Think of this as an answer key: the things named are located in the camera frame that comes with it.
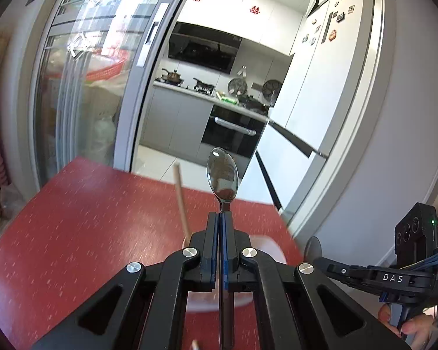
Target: wooden chopstick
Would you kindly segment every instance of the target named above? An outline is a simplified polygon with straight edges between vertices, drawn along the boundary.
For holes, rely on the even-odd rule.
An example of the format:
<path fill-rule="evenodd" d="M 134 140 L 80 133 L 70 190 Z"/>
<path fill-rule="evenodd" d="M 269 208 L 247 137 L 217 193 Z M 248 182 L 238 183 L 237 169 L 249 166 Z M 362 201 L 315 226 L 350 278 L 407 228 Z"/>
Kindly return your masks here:
<path fill-rule="evenodd" d="M 180 174 L 180 164 L 176 162 L 174 164 L 174 181 L 175 181 L 175 193 L 177 195 L 178 212 L 180 214 L 180 221 L 182 221 L 183 233 L 185 239 L 183 240 L 182 247 L 187 247 L 190 244 L 190 239 L 192 238 L 192 231 L 188 226 L 187 215 L 185 211 L 185 203 L 183 202 L 183 192 L 182 192 L 182 176 Z"/>

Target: oven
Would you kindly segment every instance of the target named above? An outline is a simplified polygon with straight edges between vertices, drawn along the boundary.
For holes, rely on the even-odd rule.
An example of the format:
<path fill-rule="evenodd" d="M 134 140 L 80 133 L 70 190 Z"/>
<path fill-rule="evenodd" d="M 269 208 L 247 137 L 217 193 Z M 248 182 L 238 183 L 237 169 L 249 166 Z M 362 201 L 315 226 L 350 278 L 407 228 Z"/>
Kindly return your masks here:
<path fill-rule="evenodd" d="M 264 126 L 264 122 L 214 105 L 201 143 L 250 159 Z"/>

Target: red speckled tabletop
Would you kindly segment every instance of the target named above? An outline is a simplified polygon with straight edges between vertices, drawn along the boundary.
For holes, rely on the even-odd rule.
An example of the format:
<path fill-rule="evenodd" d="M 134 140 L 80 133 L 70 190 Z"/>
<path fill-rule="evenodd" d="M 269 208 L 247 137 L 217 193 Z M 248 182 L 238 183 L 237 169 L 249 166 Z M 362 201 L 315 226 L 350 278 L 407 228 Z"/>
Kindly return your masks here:
<path fill-rule="evenodd" d="M 214 195 L 184 190 L 193 231 L 218 211 Z M 273 206 L 236 200 L 234 227 L 273 238 L 288 264 L 301 256 Z M 0 238 L 0 328 L 29 349 L 123 266 L 162 262 L 182 246 L 171 184 L 78 158 L 24 207 Z M 235 349 L 259 349 L 253 304 L 235 309 Z M 187 313 L 183 348 L 218 348 L 218 313 Z"/>

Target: glass panel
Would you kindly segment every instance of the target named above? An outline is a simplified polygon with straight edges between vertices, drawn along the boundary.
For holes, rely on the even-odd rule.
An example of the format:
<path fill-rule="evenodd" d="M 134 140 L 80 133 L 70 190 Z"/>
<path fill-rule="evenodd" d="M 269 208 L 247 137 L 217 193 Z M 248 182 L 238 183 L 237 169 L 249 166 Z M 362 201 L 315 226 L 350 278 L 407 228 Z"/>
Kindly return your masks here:
<path fill-rule="evenodd" d="M 69 24 L 47 40 L 36 92 L 41 184 L 76 156 L 113 163 L 120 106 L 143 32 L 159 0 L 67 0 Z"/>

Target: finger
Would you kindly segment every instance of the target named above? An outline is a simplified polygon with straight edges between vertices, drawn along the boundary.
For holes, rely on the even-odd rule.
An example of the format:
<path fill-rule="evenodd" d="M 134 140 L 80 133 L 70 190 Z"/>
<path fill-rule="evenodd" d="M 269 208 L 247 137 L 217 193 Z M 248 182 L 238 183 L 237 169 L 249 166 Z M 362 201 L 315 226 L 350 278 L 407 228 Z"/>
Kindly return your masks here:
<path fill-rule="evenodd" d="M 387 323 L 391 319 L 391 308 L 388 304 L 384 304 L 378 311 L 378 320 L 382 323 Z"/>
<path fill-rule="evenodd" d="M 390 325 L 389 323 L 390 319 L 391 319 L 391 308 L 388 304 L 384 304 L 378 311 L 378 320 L 400 338 L 401 333 L 395 326 Z"/>
<path fill-rule="evenodd" d="M 401 337 L 401 333 L 399 332 L 399 330 L 395 327 L 392 326 L 388 323 L 384 323 L 383 321 L 381 321 L 381 323 L 386 326 L 389 330 L 391 330 L 395 335 L 397 335 L 399 338 Z"/>
<path fill-rule="evenodd" d="M 433 325 L 433 316 L 427 316 L 425 313 L 419 314 L 409 321 L 406 321 L 401 328 L 401 331 L 405 334 L 414 334 L 419 330 L 430 330 Z"/>
<path fill-rule="evenodd" d="M 419 330 L 411 343 L 412 350 L 421 350 L 430 337 L 430 328 Z"/>

